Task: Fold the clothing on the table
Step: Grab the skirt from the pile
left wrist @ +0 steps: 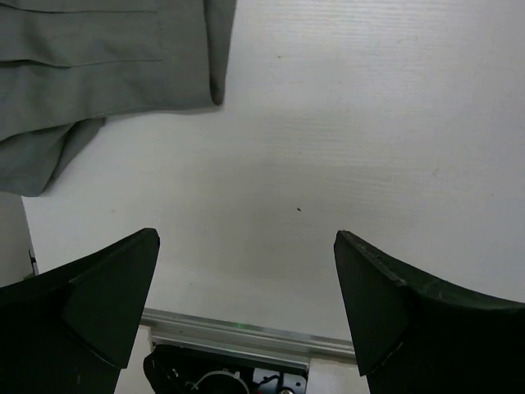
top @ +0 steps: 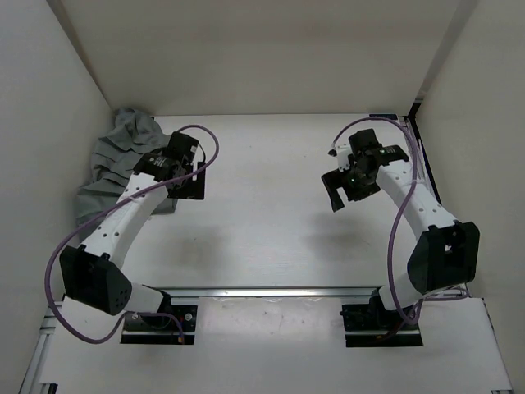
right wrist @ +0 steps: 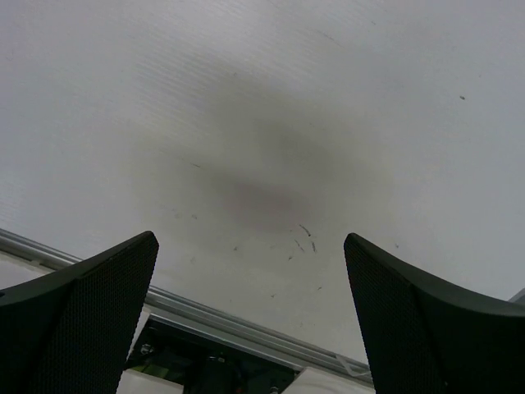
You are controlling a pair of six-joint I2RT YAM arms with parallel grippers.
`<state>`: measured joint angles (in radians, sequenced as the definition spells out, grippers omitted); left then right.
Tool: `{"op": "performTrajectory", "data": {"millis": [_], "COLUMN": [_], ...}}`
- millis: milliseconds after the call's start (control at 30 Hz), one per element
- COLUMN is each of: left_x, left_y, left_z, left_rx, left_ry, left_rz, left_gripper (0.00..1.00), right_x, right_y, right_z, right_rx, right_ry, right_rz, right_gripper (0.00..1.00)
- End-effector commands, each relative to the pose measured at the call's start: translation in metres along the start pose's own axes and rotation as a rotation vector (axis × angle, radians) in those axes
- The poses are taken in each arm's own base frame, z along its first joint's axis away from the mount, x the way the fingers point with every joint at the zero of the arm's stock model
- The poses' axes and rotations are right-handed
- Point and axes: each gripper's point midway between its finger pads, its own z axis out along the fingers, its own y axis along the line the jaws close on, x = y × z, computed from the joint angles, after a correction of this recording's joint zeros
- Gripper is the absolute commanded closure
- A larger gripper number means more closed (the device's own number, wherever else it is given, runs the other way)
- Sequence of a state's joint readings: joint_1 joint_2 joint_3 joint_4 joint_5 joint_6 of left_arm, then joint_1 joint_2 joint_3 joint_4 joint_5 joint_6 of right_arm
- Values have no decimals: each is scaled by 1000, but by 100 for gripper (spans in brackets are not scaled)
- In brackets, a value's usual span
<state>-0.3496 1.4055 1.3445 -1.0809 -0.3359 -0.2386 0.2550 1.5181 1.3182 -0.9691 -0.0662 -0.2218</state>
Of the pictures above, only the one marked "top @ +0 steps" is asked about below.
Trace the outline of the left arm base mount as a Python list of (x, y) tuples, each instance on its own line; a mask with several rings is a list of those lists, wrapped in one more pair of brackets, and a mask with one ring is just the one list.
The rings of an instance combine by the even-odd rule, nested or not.
[(127, 317), (121, 331), (121, 344), (192, 346), (198, 317), (196, 304), (171, 305), (170, 314), (179, 326), (168, 317)]

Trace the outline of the grey pleated skirt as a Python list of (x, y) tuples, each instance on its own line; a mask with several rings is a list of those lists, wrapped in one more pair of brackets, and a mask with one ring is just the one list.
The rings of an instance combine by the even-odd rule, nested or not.
[(152, 116), (132, 108), (117, 110), (114, 127), (94, 145), (89, 180), (76, 193), (76, 224), (80, 226), (113, 206), (142, 155), (166, 147), (168, 141), (169, 136)]

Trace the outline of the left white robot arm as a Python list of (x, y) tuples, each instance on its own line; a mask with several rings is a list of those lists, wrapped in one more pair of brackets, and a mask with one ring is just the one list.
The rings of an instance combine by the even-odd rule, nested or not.
[(167, 147), (145, 153), (135, 164), (118, 202), (80, 246), (67, 246), (59, 257), (66, 295), (111, 316), (143, 314), (153, 328), (164, 328), (172, 317), (164, 291), (131, 282), (121, 271), (140, 229), (167, 199), (202, 199), (205, 174), (192, 176), (199, 142), (186, 134), (171, 134)]

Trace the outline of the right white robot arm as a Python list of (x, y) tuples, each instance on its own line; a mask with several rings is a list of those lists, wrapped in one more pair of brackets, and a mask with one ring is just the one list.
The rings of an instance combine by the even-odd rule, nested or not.
[(473, 222), (459, 221), (418, 182), (413, 161), (400, 146), (384, 146), (374, 130), (365, 129), (351, 135), (348, 144), (333, 146), (329, 154), (338, 167), (324, 174), (322, 183), (333, 211), (344, 207), (341, 193), (354, 202), (383, 191), (399, 210), (395, 221), (406, 220), (416, 238), (404, 271), (396, 276), (395, 236), (390, 236), (388, 282), (372, 293), (358, 325), (391, 328), (405, 319), (413, 320), (413, 307), (420, 300), (475, 278), (479, 229)]

